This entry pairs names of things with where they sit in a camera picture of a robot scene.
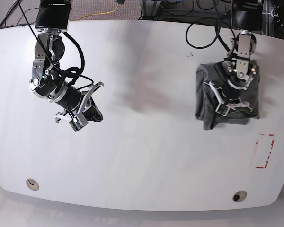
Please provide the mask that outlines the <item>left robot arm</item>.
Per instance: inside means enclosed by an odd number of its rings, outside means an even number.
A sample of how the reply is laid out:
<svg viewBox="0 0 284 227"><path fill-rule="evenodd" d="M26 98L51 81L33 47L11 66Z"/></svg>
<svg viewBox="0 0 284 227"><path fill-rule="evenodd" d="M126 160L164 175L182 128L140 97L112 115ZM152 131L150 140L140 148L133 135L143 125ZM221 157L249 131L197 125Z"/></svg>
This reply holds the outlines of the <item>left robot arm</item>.
<svg viewBox="0 0 284 227"><path fill-rule="evenodd" d="M261 0L234 0L232 1L231 26L239 29L239 33L230 39L232 47L228 48L220 37L222 17L216 15L215 38L227 50L224 60L214 64L218 76L223 82L222 87L217 87L210 81L207 85L214 92L218 101L215 111L226 116L229 110L248 108L252 110L249 101L240 97L246 91L257 73L257 65L250 62L250 57L256 48L254 32L262 29L263 1Z"/></svg>

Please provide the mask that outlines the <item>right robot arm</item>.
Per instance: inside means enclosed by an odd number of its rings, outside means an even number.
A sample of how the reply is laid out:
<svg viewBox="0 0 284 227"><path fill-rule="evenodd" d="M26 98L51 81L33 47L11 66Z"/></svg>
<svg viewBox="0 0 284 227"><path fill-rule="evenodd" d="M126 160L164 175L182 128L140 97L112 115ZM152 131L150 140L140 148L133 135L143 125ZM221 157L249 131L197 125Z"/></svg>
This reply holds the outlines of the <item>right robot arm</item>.
<svg viewBox="0 0 284 227"><path fill-rule="evenodd" d="M84 76L85 58L80 45L68 32L71 11L69 0L42 0L38 9L35 28L35 59L29 89L39 98L45 98L63 108L56 115L56 122L65 119L80 130L89 122L100 122L103 115L96 106L92 94L103 86L102 82ZM65 45L60 34L64 34L77 48L79 67L61 69L60 60Z"/></svg>

